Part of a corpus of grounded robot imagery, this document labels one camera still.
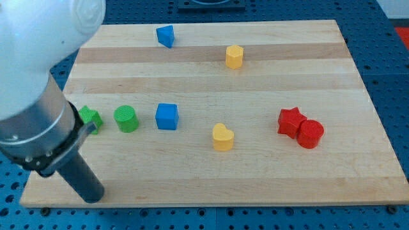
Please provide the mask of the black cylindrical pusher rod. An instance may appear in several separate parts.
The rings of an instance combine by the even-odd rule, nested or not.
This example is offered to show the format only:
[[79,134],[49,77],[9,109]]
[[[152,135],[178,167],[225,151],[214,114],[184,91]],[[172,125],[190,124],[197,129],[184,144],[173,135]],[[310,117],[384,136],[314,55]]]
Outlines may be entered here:
[[84,202],[96,203],[104,196],[104,186],[78,152],[58,169],[58,173]]

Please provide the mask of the black pusher mounting clamp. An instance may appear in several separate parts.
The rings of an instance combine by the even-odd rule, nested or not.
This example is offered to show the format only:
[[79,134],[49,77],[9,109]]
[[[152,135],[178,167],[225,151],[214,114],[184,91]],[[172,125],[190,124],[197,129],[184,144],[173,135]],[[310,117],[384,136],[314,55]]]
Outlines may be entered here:
[[87,136],[96,131],[94,122],[84,123],[75,106],[70,102],[68,104],[73,110],[75,125],[60,145],[39,157],[15,157],[10,154],[10,151],[6,151],[5,148],[1,148],[1,152],[13,163],[20,165],[25,170],[36,171],[44,178],[62,169],[67,163],[79,156],[78,150]]

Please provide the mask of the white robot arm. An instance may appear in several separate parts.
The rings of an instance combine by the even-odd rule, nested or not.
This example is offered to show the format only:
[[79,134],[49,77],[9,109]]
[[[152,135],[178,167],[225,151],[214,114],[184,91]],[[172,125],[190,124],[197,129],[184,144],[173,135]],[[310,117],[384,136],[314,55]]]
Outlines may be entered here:
[[105,9],[105,0],[1,2],[1,153],[40,176],[60,174],[87,203],[104,195],[79,154],[96,124],[50,71],[98,31]]

